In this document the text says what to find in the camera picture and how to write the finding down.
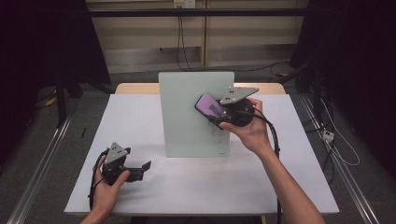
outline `metal bracket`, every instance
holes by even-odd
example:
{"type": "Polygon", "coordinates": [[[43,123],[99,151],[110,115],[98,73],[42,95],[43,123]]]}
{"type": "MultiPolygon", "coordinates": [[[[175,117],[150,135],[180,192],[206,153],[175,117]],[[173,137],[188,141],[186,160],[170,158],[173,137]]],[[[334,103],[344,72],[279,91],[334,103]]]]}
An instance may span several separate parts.
{"type": "Polygon", "coordinates": [[[111,163],[113,161],[116,161],[119,158],[124,157],[124,156],[126,156],[128,154],[129,154],[129,152],[127,150],[125,150],[119,144],[114,142],[111,145],[111,148],[109,149],[109,151],[107,153],[105,164],[109,164],[109,163],[111,163]]]}
{"type": "Polygon", "coordinates": [[[253,87],[229,87],[223,98],[220,100],[221,105],[230,105],[239,102],[249,95],[259,91],[259,88],[253,87]]]}

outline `black cable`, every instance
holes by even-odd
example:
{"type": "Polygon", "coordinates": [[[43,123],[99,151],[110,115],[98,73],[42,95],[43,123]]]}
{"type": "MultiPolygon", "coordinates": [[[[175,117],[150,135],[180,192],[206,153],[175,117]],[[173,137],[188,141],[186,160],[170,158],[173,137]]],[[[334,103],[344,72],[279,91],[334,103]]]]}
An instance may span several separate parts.
{"type": "Polygon", "coordinates": [[[204,71],[254,72],[254,71],[260,71],[260,70],[266,69],[266,68],[271,68],[271,75],[272,75],[273,66],[275,66],[277,64],[281,64],[281,63],[289,63],[289,61],[283,61],[283,62],[272,63],[272,64],[264,66],[264,67],[253,68],[253,69],[233,69],[233,70],[231,70],[231,69],[222,69],[222,68],[203,68],[203,69],[194,69],[194,70],[192,70],[191,67],[190,67],[189,61],[187,60],[186,48],[185,48],[185,45],[184,45],[184,31],[183,30],[184,30],[184,28],[183,28],[183,19],[181,17],[178,17],[177,66],[183,72],[204,72],[204,71]],[[180,61],[178,59],[178,51],[180,49],[180,38],[181,38],[181,42],[182,42],[184,59],[186,60],[186,64],[187,64],[187,67],[189,68],[189,70],[183,69],[180,66],[180,61]]]}
{"type": "MultiPolygon", "coordinates": [[[[325,91],[327,92],[327,97],[328,97],[328,99],[325,99],[324,97],[320,97],[320,98],[324,99],[323,102],[326,101],[326,106],[327,106],[328,108],[332,108],[332,106],[330,105],[330,94],[329,94],[329,90],[326,89],[325,91]]],[[[330,109],[329,112],[330,112],[330,117],[332,118],[332,117],[333,117],[333,115],[332,115],[332,114],[333,114],[332,109],[330,109]]],[[[321,116],[319,116],[319,118],[313,117],[311,120],[313,120],[313,119],[317,119],[317,120],[318,120],[318,125],[319,125],[319,127],[316,128],[316,129],[312,129],[312,130],[305,130],[305,133],[312,133],[312,132],[317,132],[317,131],[321,132],[321,131],[323,131],[323,129],[327,128],[327,127],[329,126],[329,124],[331,124],[331,120],[330,120],[330,119],[328,119],[327,122],[326,122],[325,124],[322,124],[322,123],[320,122],[321,116]]]]}
{"type": "Polygon", "coordinates": [[[272,71],[272,67],[273,66],[270,66],[270,79],[268,79],[268,83],[270,83],[271,81],[272,81],[272,79],[273,79],[273,71],[272,71]]]}
{"type": "Polygon", "coordinates": [[[95,195],[96,186],[97,186],[100,182],[102,182],[102,181],[104,180],[104,179],[102,178],[100,181],[98,181],[98,182],[95,184],[96,170],[97,170],[97,168],[98,168],[98,164],[99,164],[100,159],[101,159],[103,156],[107,155],[108,151],[109,151],[109,149],[106,149],[105,151],[103,151],[103,152],[100,154],[100,156],[98,157],[98,159],[96,160],[95,165],[93,166],[93,174],[92,174],[92,180],[91,180],[90,195],[88,195],[88,197],[90,198],[90,209],[91,209],[91,210],[92,210],[92,207],[93,207],[93,197],[94,197],[94,195],[95,195]]]}
{"type": "MultiPolygon", "coordinates": [[[[334,119],[334,113],[333,113],[333,111],[332,111],[332,105],[330,104],[331,95],[330,95],[328,89],[326,89],[325,91],[327,92],[327,94],[326,94],[327,99],[324,98],[324,97],[322,97],[322,96],[320,96],[320,98],[321,98],[321,100],[322,100],[322,103],[325,104],[325,105],[328,107],[328,109],[329,109],[329,115],[328,115],[328,116],[329,116],[329,120],[327,121],[326,124],[322,124],[322,123],[319,122],[319,123],[318,123],[319,128],[314,129],[314,130],[305,131],[306,133],[314,132],[314,131],[322,132],[329,124],[331,125],[331,126],[330,126],[331,132],[334,133],[334,126],[333,126],[333,124],[331,123],[331,120],[334,119]]],[[[325,159],[325,161],[324,161],[323,164],[321,165],[321,170],[322,170],[323,173],[325,173],[325,169],[326,169],[326,166],[327,166],[328,162],[329,162],[329,161],[331,162],[331,165],[332,165],[332,176],[331,176],[330,180],[328,181],[328,184],[330,185],[330,184],[333,182],[334,177],[335,177],[334,163],[333,163],[333,161],[332,161],[332,159],[331,159],[332,151],[331,151],[331,150],[329,150],[329,151],[327,150],[327,147],[326,147],[326,145],[325,145],[325,143],[324,143],[323,140],[322,140],[322,144],[323,144],[323,146],[324,146],[324,149],[326,149],[327,154],[326,154],[326,159],[325,159]]],[[[334,144],[335,144],[335,139],[332,140],[330,147],[333,148],[333,147],[334,147],[334,144]]]]}
{"type": "MultiPolygon", "coordinates": [[[[246,112],[246,111],[234,111],[234,113],[242,114],[242,115],[250,115],[250,116],[252,116],[254,118],[261,119],[266,124],[268,124],[268,126],[270,128],[270,131],[271,131],[271,134],[272,134],[273,139],[274,139],[274,152],[275,152],[276,156],[279,158],[280,147],[279,147],[279,143],[277,141],[277,134],[276,134],[276,130],[275,130],[274,125],[264,116],[264,114],[259,109],[257,109],[257,108],[254,108],[254,109],[256,111],[258,111],[261,114],[261,116],[256,115],[256,114],[252,114],[252,113],[249,113],[249,112],[246,112]]],[[[277,210],[277,212],[276,212],[276,223],[280,224],[282,222],[282,206],[281,206],[279,200],[276,200],[276,201],[277,201],[277,203],[276,203],[276,210],[277,210]]]]}
{"type": "Polygon", "coordinates": [[[304,126],[308,125],[310,122],[313,122],[314,119],[317,119],[317,117],[313,117],[312,119],[306,120],[304,122],[301,122],[301,124],[304,126]]]}
{"type": "Polygon", "coordinates": [[[180,49],[180,38],[181,38],[181,26],[180,26],[180,17],[178,17],[178,41],[177,41],[177,53],[176,53],[176,60],[177,60],[177,66],[178,68],[183,71],[183,72],[190,72],[188,70],[184,70],[181,66],[180,66],[180,62],[178,60],[178,50],[180,49]]]}

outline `white paper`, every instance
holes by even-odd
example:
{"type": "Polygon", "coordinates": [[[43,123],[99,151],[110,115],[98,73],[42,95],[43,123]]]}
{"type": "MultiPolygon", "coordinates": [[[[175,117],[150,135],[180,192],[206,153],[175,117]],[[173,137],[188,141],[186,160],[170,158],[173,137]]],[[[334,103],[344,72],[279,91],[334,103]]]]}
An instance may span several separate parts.
{"type": "MultiPolygon", "coordinates": [[[[288,95],[259,95],[274,123],[280,159],[322,214],[338,207],[288,95]]],[[[90,211],[92,167],[113,142],[130,147],[126,167],[152,161],[143,181],[125,183],[114,214],[125,216],[262,215],[276,195],[261,161],[231,134],[226,158],[166,158],[160,95],[111,95],[65,212],[90,211]]]]}

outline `human hand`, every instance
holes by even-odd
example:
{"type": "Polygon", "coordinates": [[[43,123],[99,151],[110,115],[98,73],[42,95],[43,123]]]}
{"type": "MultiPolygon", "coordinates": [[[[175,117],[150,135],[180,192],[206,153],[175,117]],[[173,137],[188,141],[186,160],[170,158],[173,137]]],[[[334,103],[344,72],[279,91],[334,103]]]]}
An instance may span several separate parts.
{"type": "MultiPolygon", "coordinates": [[[[262,101],[252,98],[248,99],[257,110],[262,112],[262,101]]],[[[254,113],[258,116],[262,116],[257,110],[255,110],[254,113]]],[[[254,118],[253,121],[245,127],[238,127],[231,123],[222,122],[220,128],[236,134],[241,139],[244,146],[257,155],[264,150],[272,150],[268,139],[267,125],[261,119],[254,118]]]]}
{"type": "Polygon", "coordinates": [[[104,180],[104,177],[100,171],[105,162],[106,156],[103,156],[98,163],[95,171],[95,194],[93,197],[93,207],[90,214],[81,223],[102,223],[113,211],[116,205],[119,191],[123,183],[128,179],[130,174],[129,171],[124,171],[117,181],[109,186],[104,180]]]}

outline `forearm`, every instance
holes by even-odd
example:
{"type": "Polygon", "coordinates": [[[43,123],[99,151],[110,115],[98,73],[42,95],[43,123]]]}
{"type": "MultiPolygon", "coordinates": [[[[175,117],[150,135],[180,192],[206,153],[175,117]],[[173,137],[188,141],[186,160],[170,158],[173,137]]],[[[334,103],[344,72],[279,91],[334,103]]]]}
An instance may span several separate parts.
{"type": "Polygon", "coordinates": [[[101,224],[104,223],[108,214],[92,210],[81,222],[81,224],[101,224]]]}
{"type": "Polygon", "coordinates": [[[274,186],[288,223],[324,223],[318,209],[271,148],[257,153],[274,186]]]}

